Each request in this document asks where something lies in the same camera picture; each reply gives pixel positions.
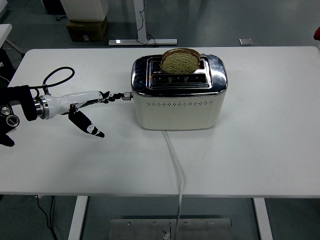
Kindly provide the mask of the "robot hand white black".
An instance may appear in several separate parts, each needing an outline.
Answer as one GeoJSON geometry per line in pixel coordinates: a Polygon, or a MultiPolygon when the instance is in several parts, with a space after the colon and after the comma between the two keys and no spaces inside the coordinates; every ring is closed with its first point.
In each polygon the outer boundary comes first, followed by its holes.
{"type": "Polygon", "coordinates": [[[114,102],[122,99],[124,93],[105,93],[97,90],[85,91],[63,95],[61,97],[53,97],[51,95],[43,95],[40,97],[43,106],[42,119],[52,119],[56,115],[67,115],[68,119],[83,132],[104,138],[105,134],[98,130],[92,121],[80,111],[80,108],[103,103],[114,102]]]}

